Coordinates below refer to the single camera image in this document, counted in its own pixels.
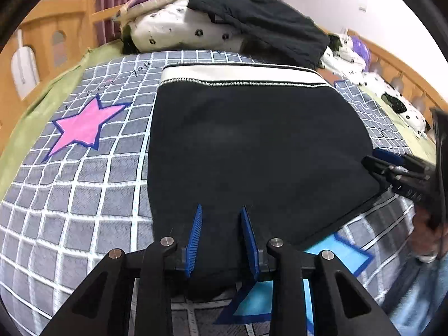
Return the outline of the blue sleeve forearm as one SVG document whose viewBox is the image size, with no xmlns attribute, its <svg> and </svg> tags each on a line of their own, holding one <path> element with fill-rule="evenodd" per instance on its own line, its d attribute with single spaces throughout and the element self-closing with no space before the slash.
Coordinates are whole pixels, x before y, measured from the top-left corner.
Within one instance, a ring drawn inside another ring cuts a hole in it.
<svg viewBox="0 0 448 336">
<path fill-rule="evenodd" d="M 406 260 L 381 308 L 400 335 L 420 335 L 447 295 L 447 257 Z"/>
</svg>

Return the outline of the person's right hand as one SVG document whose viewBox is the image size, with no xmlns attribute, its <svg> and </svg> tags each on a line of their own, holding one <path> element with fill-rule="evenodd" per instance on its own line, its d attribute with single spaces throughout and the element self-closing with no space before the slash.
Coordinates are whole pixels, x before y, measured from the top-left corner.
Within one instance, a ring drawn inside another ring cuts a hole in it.
<svg viewBox="0 0 448 336">
<path fill-rule="evenodd" d="M 422 262 L 442 259 L 447 254 L 447 225 L 431 230 L 428 226 L 430 213 L 417 204 L 414 210 L 413 230 L 409 239 L 413 255 Z"/>
</svg>

